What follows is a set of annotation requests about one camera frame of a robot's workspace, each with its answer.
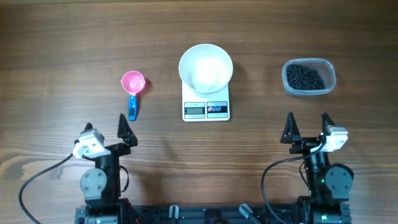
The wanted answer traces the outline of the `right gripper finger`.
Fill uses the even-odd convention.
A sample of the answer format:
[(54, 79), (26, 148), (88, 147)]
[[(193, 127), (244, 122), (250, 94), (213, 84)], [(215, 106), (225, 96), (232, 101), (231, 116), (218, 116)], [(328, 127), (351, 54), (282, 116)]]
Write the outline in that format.
[(330, 134), (331, 133), (330, 129), (335, 127), (335, 123), (332, 121), (332, 119), (329, 117), (327, 113), (323, 113), (321, 117), (322, 117), (322, 133)]
[(282, 133), (280, 143), (282, 144), (293, 144), (301, 141), (301, 135), (294, 118), (293, 112), (289, 112), (285, 123), (285, 128)]

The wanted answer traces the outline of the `pink scoop blue handle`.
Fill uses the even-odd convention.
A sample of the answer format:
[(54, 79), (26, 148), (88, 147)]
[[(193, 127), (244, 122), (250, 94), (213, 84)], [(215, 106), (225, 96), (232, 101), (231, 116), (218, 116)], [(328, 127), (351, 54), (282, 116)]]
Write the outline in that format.
[(138, 71), (129, 71), (124, 74), (121, 80), (122, 87), (129, 93), (128, 116), (130, 121), (135, 121), (138, 114), (137, 94), (140, 93), (146, 81)]

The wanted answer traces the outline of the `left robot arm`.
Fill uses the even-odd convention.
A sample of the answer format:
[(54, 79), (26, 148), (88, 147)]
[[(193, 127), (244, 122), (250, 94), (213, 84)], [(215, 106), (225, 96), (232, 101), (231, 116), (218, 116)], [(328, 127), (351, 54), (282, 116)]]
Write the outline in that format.
[(121, 193), (129, 181), (121, 187), (120, 171), (126, 170), (119, 159), (131, 153), (137, 146), (137, 138), (129, 127), (126, 117), (119, 116), (117, 137), (122, 141), (104, 145), (104, 136), (88, 123), (75, 141), (73, 155), (95, 163), (80, 179), (80, 188), (86, 205), (76, 210), (75, 223), (140, 223), (141, 217)]

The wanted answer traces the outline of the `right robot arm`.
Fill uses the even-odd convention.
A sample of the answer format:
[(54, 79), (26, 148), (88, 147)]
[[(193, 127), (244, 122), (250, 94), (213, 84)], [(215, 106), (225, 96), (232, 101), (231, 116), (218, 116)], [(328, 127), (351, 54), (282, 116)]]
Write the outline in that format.
[(299, 196), (294, 223), (347, 224), (352, 222), (347, 201), (353, 186), (354, 172), (343, 164), (331, 164), (329, 153), (342, 148), (348, 131), (322, 114), (322, 132), (318, 137), (300, 135), (292, 112), (287, 115), (281, 143), (291, 144), (290, 154), (303, 155), (308, 196)]

